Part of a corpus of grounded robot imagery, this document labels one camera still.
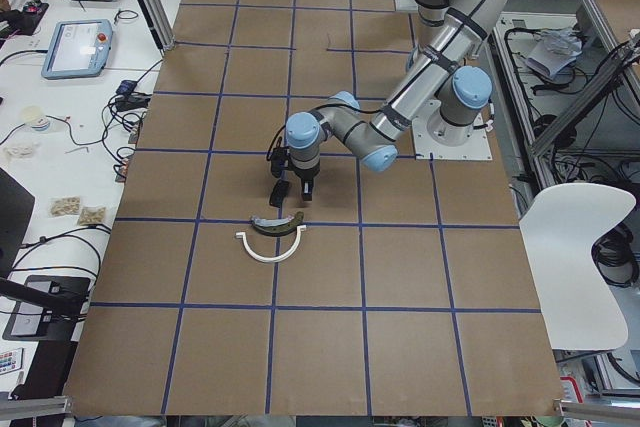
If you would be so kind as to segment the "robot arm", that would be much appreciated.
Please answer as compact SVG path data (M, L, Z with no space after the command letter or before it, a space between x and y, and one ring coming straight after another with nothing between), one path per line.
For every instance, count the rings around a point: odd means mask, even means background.
M303 200L312 198L320 171L320 146L339 140L367 168L386 170L395 160L396 142L427 102L440 106L430 122L433 138L444 145L464 143L478 112L488 103L492 84L481 69L465 66L463 58L483 42L495 26L506 0L414 0L421 30L407 73L382 106L364 121L354 96L341 91L324 104L290 116L284 145L275 145L266 158L279 178L293 172L301 181Z

